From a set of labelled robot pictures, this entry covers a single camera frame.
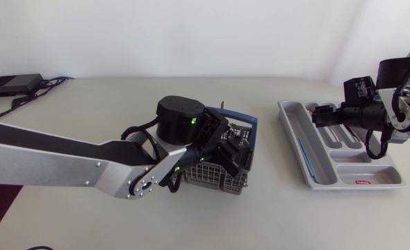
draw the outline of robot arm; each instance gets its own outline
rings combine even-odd
[[[403,143],[410,138],[410,58],[381,61],[377,84],[372,78],[353,78],[344,82],[345,101],[335,111],[316,107],[312,114],[317,127],[344,124],[367,130],[364,144],[368,155],[385,155],[389,142]],[[381,131],[381,151],[369,147],[373,131]]]
[[[221,140],[228,131],[228,121],[219,110],[192,99],[165,97],[158,103],[154,121],[127,129],[122,140],[103,144],[0,123],[0,184],[87,186],[114,197],[137,199],[157,185],[168,185],[175,192],[180,182],[178,173],[203,160],[221,164],[236,175],[253,151],[237,136]],[[154,124],[158,124],[157,132],[146,132]],[[143,147],[148,140],[152,151]],[[240,147],[228,153],[228,144],[234,141],[240,142]]]

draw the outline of tray compartment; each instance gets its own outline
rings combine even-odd
[[[364,185],[364,182],[371,185],[402,182],[397,170],[386,165],[340,165],[336,171],[342,182],[347,185]]]
[[[304,147],[305,154],[309,158],[311,168],[317,177],[310,177],[310,179],[322,185],[335,184],[338,181],[336,173],[331,167],[330,159],[325,153],[324,146],[318,137],[315,126],[310,121],[307,109],[301,103],[287,102],[284,103],[284,110],[295,135],[295,144],[297,145],[295,152],[299,152],[297,153],[297,155],[299,155],[298,158],[304,157],[304,152],[299,146],[300,141]],[[305,161],[303,165],[305,166],[306,173],[310,176],[309,166],[307,166]]]
[[[341,151],[333,150],[329,153],[330,158],[336,163],[371,163],[372,159],[369,158],[366,152],[363,151]]]

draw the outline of gray plastic basket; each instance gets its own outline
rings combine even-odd
[[[242,129],[241,135],[244,139],[249,139],[251,128],[246,126],[238,126],[230,124],[231,133],[237,134]],[[230,133],[222,134],[222,141],[228,140]],[[211,162],[201,162],[194,167],[190,167],[185,171],[185,177],[189,184],[198,185],[203,188],[217,190],[222,188],[224,192],[232,194],[240,194],[243,187],[247,187],[248,171],[252,166],[252,154],[247,159],[245,169],[236,177],[228,174],[225,168],[219,164]]]

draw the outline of black cylindrical motor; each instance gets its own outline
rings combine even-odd
[[[383,131],[388,126],[387,112],[381,101],[370,101],[359,107],[344,107],[342,116],[347,126],[374,131]]]
[[[157,105],[157,135],[170,144],[190,144],[197,133],[204,109],[204,104],[193,99],[164,97]]]

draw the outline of gray plastic cutlery tray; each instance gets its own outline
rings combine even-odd
[[[406,186],[389,155],[372,160],[366,153],[366,130],[335,125],[316,128],[311,112],[334,103],[279,101],[279,117],[286,129],[304,178],[314,190],[386,190]],[[372,151],[379,140],[372,136]]]

